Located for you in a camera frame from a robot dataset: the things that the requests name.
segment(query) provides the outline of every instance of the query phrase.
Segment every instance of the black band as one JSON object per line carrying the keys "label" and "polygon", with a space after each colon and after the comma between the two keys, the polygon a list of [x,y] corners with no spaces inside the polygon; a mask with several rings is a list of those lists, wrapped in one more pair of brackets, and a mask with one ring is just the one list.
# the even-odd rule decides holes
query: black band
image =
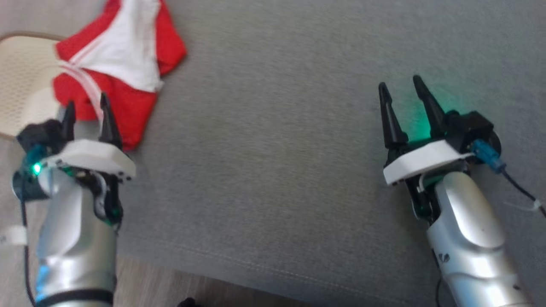
{"label": "black band", "polygon": [[66,291],[46,297],[43,300],[36,302],[36,307],[49,307],[55,304],[71,302],[74,300],[91,300],[94,302],[105,302],[110,305],[114,304],[114,294],[103,289],[86,289]]}

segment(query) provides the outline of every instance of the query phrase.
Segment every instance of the wooden floor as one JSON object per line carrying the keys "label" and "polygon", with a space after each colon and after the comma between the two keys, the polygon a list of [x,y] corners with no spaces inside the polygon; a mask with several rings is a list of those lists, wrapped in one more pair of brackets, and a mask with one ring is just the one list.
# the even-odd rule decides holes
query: wooden floor
{"label": "wooden floor", "polygon": [[[45,217],[43,204],[28,205],[31,248]],[[17,202],[0,202],[0,229],[20,223]],[[0,307],[30,306],[23,283],[22,247],[0,250]],[[31,278],[34,284],[37,260],[31,251]],[[270,293],[241,287],[194,274],[146,264],[130,257],[118,257],[116,307],[176,307],[186,297],[193,297],[203,307],[305,307],[307,304]]]}

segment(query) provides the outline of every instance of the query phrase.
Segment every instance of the red fabric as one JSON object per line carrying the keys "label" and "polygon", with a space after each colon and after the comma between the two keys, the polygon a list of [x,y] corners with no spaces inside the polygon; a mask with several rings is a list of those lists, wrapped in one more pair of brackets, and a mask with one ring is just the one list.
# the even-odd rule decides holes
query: red fabric
{"label": "red fabric", "polygon": [[[108,0],[103,13],[79,33],[56,44],[58,56],[68,61],[78,51],[104,32],[120,9],[121,0]],[[186,48],[176,33],[164,0],[156,20],[156,54],[160,75],[173,70],[185,57]],[[118,78],[85,70],[110,98],[112,111],[123,139],[123,149],[134,149],[142,140],[148,118],[157,100],[157,93],[136,90]],[[53,80],[57,100],[64,106],[74,101],[78,120],[96,120],[94,109],[82,86],[67,74]]]}

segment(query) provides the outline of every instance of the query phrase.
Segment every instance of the white cable tag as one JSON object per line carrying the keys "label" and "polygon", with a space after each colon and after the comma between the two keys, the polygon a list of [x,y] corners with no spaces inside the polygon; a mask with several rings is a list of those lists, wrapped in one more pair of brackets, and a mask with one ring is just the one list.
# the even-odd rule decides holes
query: white cable tag
{"label": "white cable tag", "polygon": [[27,244],[27,228],[23,225],[11,226],[0,231],[0,248]]}

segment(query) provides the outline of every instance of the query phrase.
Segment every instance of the gray fabric surface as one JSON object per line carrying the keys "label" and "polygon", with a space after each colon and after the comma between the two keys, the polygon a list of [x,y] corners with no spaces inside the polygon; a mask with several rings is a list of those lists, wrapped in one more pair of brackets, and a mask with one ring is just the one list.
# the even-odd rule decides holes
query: gray fabric surface
{"label": "gray fabric surface", "polygon": [[[4,1],[0,30],[70,35],[100,10],[85,2]],[[422,137],[414,73],[446,109],[495,123],[510,172],[546,198],[543,2],[168,4],[189,57],[131,154],[121,253],[317,305],[433,305],[426,225],[382,178],[377,85],[387,82],[403,128]],[[525,201],[506,181],[475,173],[546,304],[546,222],[503,204]]]}

